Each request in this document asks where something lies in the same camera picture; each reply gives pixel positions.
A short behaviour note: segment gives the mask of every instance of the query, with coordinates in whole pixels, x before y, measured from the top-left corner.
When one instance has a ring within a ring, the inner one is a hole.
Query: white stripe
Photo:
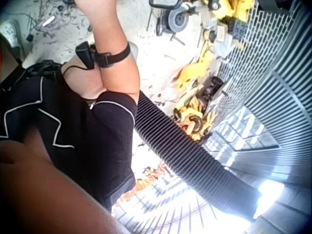
[[[124,107],[123,105],[120,105],[119,103],[113,102],[113,101],[99,101],[99,102],[97,102],[96,104],[94,104],[94,106],[96,106],[96,105],[98,105],[98,104],[100,104],[100,103],[110,103],[110,104],[114,104],[114,105],[116,105],[116,106],[121,107],[122,109],[124,109],[126,112],[128,112],[128,113],[131,115],[131,117],[132,117],[132,119],[133,119],[133,124],[134,124],[134,125],[136,124],[135,117],[133,116],[132,112],[129,111],[129,110],[128,110],[126,107]]]
[[[72,145],[58,145],[58,144],[56,144],[56,141],[57,141],[57,138],[58,138],[58,134],[59,134],[59,130],[60,130],[60,127],[62,125],[61,121],[58,118],[56,118],[55,116],[47,113],[46,111],[44,111],[44,110],[42,110],[40,108],[38,108],[38,110],[40,112],[46,114],[48,117],[54,119],[56,122],[59,123],[57,131],[55,132],[55,135],[54,135],[53,146],[57,146],[57,147],[61,147],[61,148],[74,148],[74,146],[72,146]]]
[[[0,136],[0,138],[6,138],[8,139],[9,138],[9,132],[8,132],[8,127],[6,125],[6,115],[12,111],[15,111],[19,108],[22,108],[22,107],[25,107],[25,106],[30,106],[30,105],[34,105],[34,104],[39,104],[39,103],[42,103],[43,102],[43,98],[42,98],[42,83],[43,83],[43,77],[41,77],[41,80],[40,80],[40,100],[38,101],[35,101],[35,102],[30,102],[30,103],[27,103],[27,104],[24,104],[22,106],[17,106],[11,110],[8,110],[7,112],[4,113],[4,128],[5,128],[5,133],[6,133],[6,136]]]

